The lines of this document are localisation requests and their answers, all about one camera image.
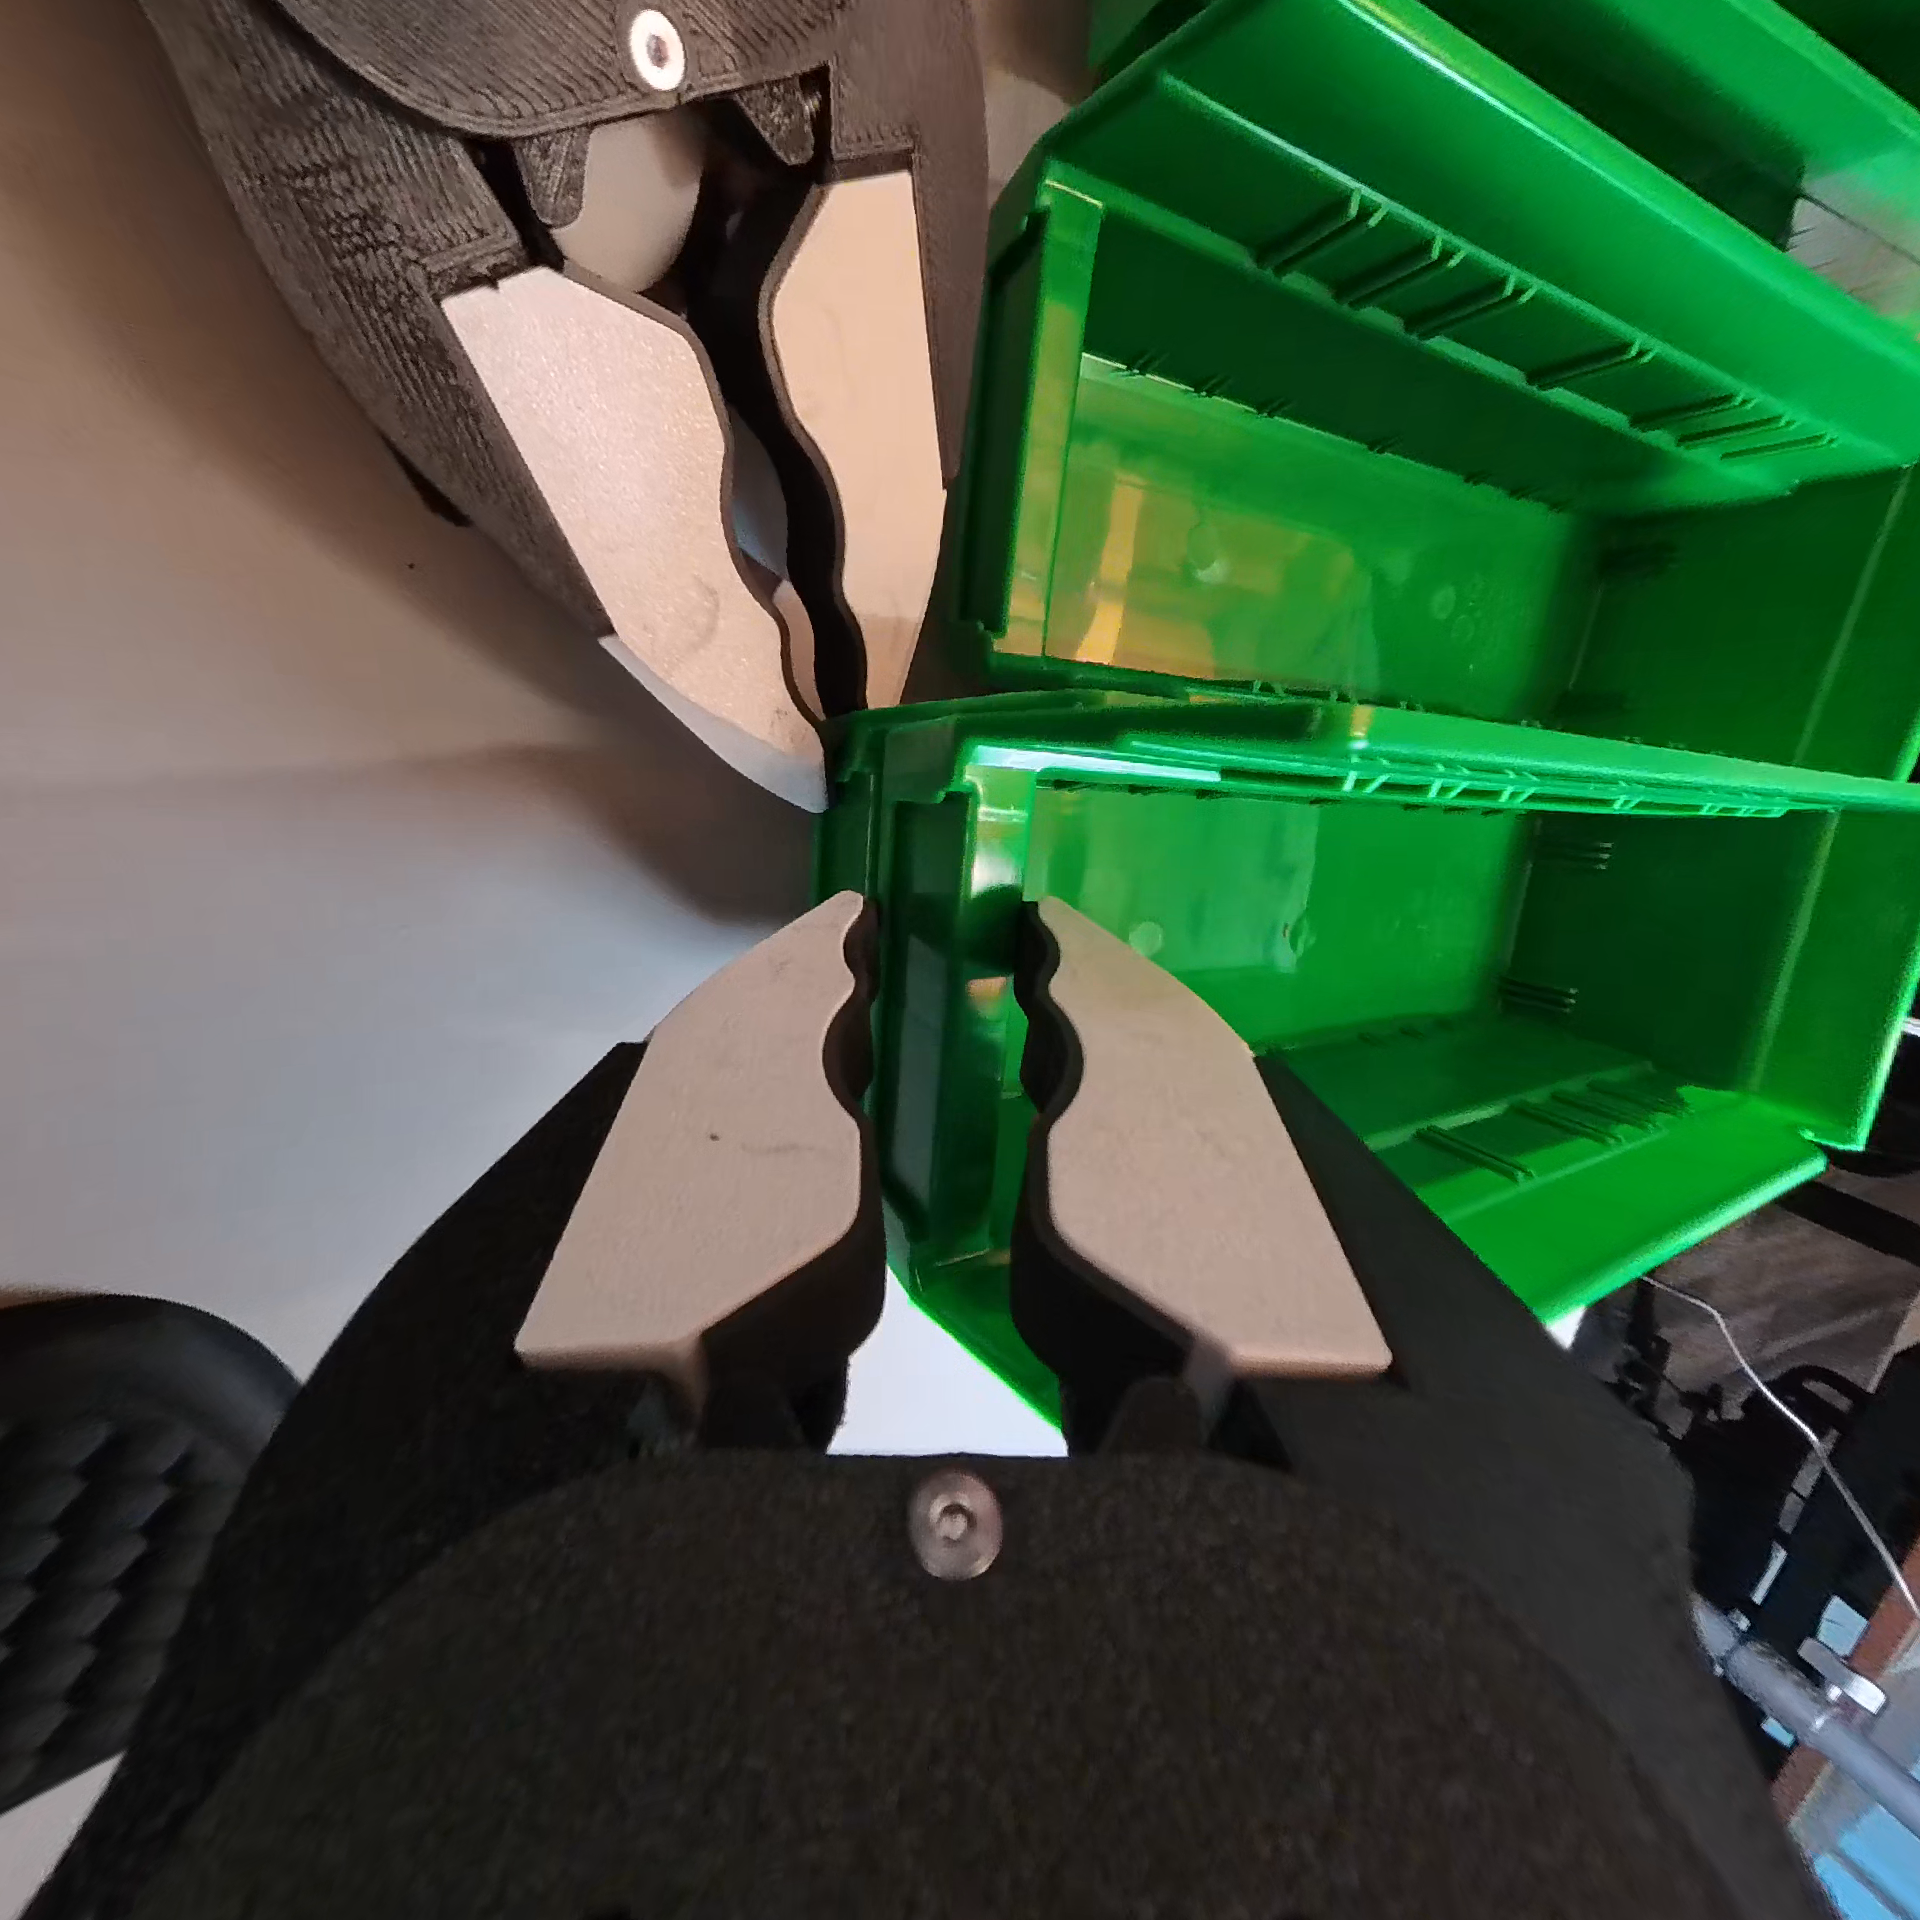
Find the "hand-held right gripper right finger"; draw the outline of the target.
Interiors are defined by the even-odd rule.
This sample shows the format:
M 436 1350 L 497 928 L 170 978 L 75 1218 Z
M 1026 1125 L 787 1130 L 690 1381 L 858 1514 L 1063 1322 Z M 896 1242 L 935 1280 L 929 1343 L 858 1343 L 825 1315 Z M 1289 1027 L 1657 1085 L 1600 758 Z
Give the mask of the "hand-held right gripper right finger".
M 1013 1322 L 1063 1434 L 1166 1381 L 1211 1428 L 1256 1381 L 1387 1381 L 1397 1357 L 1256 1050 L 1063 898 L 1014 938 L 1026 1168 Z

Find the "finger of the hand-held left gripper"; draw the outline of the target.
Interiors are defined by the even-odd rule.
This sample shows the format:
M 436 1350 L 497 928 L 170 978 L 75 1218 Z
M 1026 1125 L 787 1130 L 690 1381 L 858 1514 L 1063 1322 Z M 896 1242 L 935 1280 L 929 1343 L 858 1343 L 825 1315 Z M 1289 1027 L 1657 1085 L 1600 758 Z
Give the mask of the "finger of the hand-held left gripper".
M 732 773 L 825 809 L 796 678 L 810 613 L 737 543 L 732 423 L 698 334 L 576 272 L 450 291 L 441 318 L 601 608 L 601 645 Z
M 890 707 L 949 514 L 911 171 L 809 190 L 758 301 L 758 338 L 819 694 L 825 707 Z

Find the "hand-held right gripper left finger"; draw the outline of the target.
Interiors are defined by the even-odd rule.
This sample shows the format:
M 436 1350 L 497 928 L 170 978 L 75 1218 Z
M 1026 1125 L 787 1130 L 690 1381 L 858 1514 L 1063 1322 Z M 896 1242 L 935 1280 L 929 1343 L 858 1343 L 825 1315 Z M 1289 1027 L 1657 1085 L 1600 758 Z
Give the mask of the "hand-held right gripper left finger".
M 886 1308 L 869 992 L 877 898 L 843 887 L 679 994 L 645 1037 L 517 1325 L 533 1371 L 809 1394 Z

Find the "grey metal rod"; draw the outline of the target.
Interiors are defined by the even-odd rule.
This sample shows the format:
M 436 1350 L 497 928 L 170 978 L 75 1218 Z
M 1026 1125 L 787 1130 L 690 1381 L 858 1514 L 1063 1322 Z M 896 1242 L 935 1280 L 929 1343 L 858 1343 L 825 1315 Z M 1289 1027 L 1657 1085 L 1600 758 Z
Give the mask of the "grey metal rod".
M 1759 1704 L 1767 1718 L 1785 1726 L 1804 1751 L 1829 1760 L 1869 1801 L 1890 1813 L 1907 1833 L 1920 1833 L 1920 1785 L 1870 1741 L 1875 1681 L 1859 1677 L 1831 1648 L 1814 1644 L 1829 1660 L 1825 1681 L 1808 1681 L 1785 1654 L 1746 1633 L 1711 1598 L 1694 1594 L 1694 1628 L 1725 1684 Z

